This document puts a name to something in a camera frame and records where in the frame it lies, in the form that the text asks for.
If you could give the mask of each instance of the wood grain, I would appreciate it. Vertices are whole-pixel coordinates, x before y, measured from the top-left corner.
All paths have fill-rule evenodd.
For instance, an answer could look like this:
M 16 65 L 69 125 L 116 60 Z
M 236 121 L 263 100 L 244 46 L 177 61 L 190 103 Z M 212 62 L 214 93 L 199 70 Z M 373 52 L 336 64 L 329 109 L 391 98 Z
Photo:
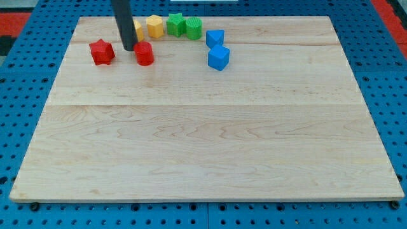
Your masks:
M 205 38 L 147 38 L 156 59 L 141 67 L 112 18 L 81 18 L 10 198 L 404 196 L 328 17 L 202 20 L 204 30 L 225 29 L 231 59 L 222 72 L 207 66 Z M 110 66 L 92 62 L 88 43 L 99 38 L 113 43 Z

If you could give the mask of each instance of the red star-shaped block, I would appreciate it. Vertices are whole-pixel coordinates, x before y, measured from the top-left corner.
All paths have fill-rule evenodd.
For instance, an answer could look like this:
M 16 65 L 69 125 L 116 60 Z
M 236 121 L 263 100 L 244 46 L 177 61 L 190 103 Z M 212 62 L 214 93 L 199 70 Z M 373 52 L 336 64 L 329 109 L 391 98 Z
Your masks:
M 96 65 L 107 64 L 109 65 L 114 58 L 114 51 L 111 43 L 105 42 L 100 39 L 97 42 L 90 43 L 90 54 L 92 54 L 93 61 Z

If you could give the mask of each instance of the blue pegboard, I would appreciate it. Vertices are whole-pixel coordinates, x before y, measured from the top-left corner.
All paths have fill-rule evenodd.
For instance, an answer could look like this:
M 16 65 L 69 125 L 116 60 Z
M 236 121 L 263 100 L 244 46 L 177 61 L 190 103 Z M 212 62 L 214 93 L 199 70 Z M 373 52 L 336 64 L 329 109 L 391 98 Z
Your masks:
M 328 15 L 389 158 L 407 190 L 407 62 L 367 0 L 133 0 L 133 14 Z M 406 228 L 407 201 L 256 204 L 15 204 L 8 198 L 80 16 L 109 0 L 40 0 L 0 68 L 0 228 Z

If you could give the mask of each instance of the blue cube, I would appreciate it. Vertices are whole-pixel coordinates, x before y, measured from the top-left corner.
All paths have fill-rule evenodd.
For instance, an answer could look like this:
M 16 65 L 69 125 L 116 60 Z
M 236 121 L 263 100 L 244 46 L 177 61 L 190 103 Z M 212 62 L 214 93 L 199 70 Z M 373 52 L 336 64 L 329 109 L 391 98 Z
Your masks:
M 229 48 L 215 45 L 208 53 L 208 66 L 222 71 L 229 64 Z
M 223 45 L 224 30 L 206 31 L 206 45 L 213 48 L 215 45 Z

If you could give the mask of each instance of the green block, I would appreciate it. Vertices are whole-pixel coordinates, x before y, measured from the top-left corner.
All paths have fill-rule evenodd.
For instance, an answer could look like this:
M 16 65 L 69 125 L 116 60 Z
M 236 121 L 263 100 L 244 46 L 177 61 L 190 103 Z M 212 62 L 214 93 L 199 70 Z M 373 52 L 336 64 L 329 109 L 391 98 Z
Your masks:
M 186 20 L 186 36 L 191 40 L 202 37 L 202 21 L 198 17 L 190 17 Z
M 167 20 L 167 34 L 180 37 L 186 32 L 185 18 L 182 13 L 170 13 Z

